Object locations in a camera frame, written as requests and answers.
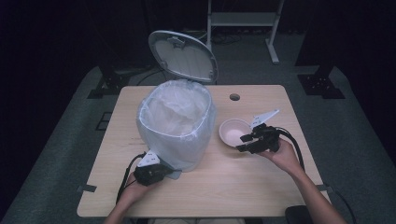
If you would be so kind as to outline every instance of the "white bowl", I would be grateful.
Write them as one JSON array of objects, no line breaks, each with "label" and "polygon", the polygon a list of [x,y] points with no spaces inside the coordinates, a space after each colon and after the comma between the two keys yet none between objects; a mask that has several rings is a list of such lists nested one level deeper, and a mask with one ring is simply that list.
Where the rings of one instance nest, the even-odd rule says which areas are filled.
[{"label": "white bowl", "polygon": [[248,133],[251,133],[250,126],[242,119],[227,119],[219,128],[221,140],[230,147],[244,144],[240,137]]}]

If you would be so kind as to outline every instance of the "wooden tabletop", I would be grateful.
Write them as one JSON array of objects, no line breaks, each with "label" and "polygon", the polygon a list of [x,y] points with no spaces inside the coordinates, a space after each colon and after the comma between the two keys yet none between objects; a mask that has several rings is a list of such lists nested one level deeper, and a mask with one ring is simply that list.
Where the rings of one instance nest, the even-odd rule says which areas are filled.
[{"label": "wooden tabletop", "polygon": [[[200,164],[178,180],[165,178],[128,212],[129,217],[281,217],[289,206],[304,204],[292,179],[267,159],[241,153],[219,138],[226,119],[250,123],[254,115],[279,109],[267,125],[288,130],[297,140],[305,170],[322,184],[289,97],[282,86],[206,86],[218,110],[215,131]],[[125,87],[120,93],[102,145],[78,205],[81,217],[106,217],[115,205],[125,168],[148,151],[136,127],[140,102],[155,87]],[[236,93],[239,101],[232,101]]]}]

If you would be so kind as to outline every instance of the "open trash can lid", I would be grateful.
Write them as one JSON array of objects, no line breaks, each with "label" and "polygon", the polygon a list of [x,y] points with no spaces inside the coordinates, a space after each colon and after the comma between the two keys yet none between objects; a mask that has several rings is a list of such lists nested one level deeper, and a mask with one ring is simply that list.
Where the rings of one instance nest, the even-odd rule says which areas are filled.
[{"label": "open trash can lid", "polygon": [[212,51],[200,40],[170,31],[155,31],[148,37],[149,47],[167,72],[203,82],[218,79],[218,63]]}]

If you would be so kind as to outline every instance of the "white metal stand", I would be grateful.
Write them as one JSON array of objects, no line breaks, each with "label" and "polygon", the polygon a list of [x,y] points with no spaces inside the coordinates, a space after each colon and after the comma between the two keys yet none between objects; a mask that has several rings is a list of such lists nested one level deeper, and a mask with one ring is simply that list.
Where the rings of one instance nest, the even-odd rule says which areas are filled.
[{"label": "white metal stand", "polygon": [[279,1],[277,12],[212,12],[212,0],[208,0],[207,8],[207,41],[206,46],[212,49],[212,26],[271,26],[270,38],[265,39],[273,63],[279,63],[274,39],[285,0]]}]

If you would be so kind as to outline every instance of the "white plastic bag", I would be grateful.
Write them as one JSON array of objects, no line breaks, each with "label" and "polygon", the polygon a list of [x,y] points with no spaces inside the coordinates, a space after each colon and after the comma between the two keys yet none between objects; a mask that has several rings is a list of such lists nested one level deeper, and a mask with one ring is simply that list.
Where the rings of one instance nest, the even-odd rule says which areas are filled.
[{"label": "white plastic bag", "polygon": [[167,81],[140,104],[136,123],[148,148],[173,168],[193,170],[204,156],[217,110],[203,85]]}]

